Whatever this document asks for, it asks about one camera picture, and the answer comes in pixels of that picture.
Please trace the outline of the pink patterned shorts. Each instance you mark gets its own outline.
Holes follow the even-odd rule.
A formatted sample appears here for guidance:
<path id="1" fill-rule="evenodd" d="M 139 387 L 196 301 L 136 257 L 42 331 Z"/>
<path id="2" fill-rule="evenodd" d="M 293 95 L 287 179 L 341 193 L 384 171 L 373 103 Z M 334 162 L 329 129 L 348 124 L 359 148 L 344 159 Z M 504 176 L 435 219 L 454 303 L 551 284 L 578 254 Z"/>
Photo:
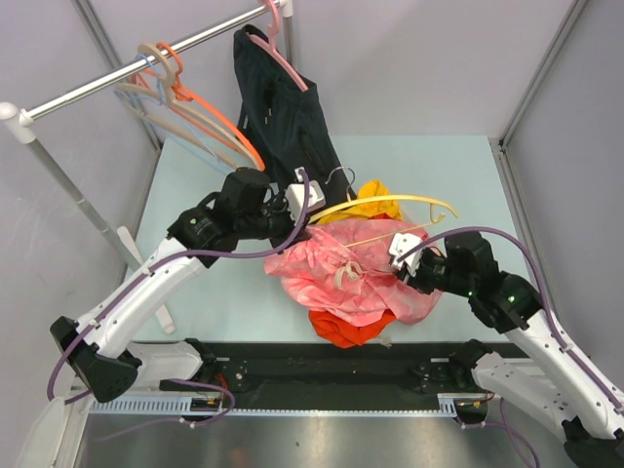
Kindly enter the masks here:
<path id="1" fill-rule="evenodd" d="M 396 233 L 428 237 L 396 219 L 345 219 L 306 229 L 308 239 L 264 261 L 264 271 L 281 279 L 286 293 L 308 310 L 326 311 L 355 327 L 369 326 L 390 311 L 414 325 L 438 304 L 438 292 L 424 294 L 404 284 L 391 267 Z"/>

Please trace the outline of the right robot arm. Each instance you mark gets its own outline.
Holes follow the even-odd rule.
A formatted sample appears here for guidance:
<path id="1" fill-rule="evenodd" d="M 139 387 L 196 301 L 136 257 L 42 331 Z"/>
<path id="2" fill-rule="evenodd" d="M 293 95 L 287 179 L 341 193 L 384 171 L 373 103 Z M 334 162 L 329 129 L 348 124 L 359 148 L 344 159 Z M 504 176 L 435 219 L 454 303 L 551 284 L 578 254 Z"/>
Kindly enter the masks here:
<path id="1" fill-rule="evenodd" d="M 499 268 L 486 227 L 452 229 L 428 240 L 396 234 L 388 250 L 407 286 L 467 299 L 473 315 L 524 352 L 545 378 L 516 368 L 472 339 L 452 355 L 451 383 L 496 394 L 557 437 L 577 467 L 623 464 L 623 391 L 575 344 L 541 283 Z"/>

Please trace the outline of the yellow hanger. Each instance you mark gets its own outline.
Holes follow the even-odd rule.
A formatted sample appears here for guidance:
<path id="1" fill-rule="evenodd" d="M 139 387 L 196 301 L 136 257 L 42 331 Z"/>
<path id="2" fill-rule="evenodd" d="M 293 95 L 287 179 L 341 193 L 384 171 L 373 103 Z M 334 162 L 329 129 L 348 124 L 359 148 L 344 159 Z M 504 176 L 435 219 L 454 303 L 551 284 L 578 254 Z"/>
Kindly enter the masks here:
<path id="1" fill-rule="evenodd" d="M 428 220 L 413 224 L 404 215 L 401 202 L 414 202 L 428 206 Z M 409 227 L 401 233 L 412 233 L 414 230 L 426 230 L 442 223 L 447 214 L 455 219 L 459 212 L 445 201 L 412 194 L 391 194 L 379 180 L 373 179 L 365 183 L 355 196 L 346 194 L 344 202 L 323 208 L 311 215 L 309 222 L 314 225 L 331 224 L 346 219 L 358 220 L 397 220 L 408 222 Z"/>

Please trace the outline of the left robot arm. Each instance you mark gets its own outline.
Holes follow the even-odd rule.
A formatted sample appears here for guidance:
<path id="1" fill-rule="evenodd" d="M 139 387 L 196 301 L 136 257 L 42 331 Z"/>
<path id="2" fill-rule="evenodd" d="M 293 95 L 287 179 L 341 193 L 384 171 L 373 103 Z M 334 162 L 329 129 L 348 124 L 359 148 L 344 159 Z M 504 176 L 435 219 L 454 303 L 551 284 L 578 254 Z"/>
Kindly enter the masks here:
<path id="1" fill-rule="evenodd" d="M 196 339 L 136 343 L 137 331 L 185 283 L 221 258 L 257 259 L 289 247 L 303 230 L 311 181 L 302 168 L 283 193 L 266 196 L 267 174 L 252 168 L 230 173 L 218 192 L 184 211 L 137 271 L 107 299 L 77 320 L 59 317 L 50 327 L 61 357 L 47 395 L 64 365 L 74 370 L 85 393 L 111 402 L 137 384 L 164 380 L 202 390 L 215 378 L 210 354 Z"/>

